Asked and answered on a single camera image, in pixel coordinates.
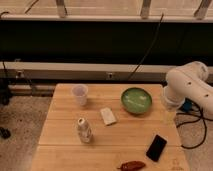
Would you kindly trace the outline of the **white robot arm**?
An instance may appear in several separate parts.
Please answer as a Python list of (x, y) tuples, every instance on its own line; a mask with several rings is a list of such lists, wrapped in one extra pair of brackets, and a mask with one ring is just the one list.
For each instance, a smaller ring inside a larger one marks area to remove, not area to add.
[(172, 68), (166, 74), (162, 104), (168, 111), (176, 111), (188, 98), (213, 114), (213, 87), (206, 83), (208, 76), (208, 67), (200, 61)]

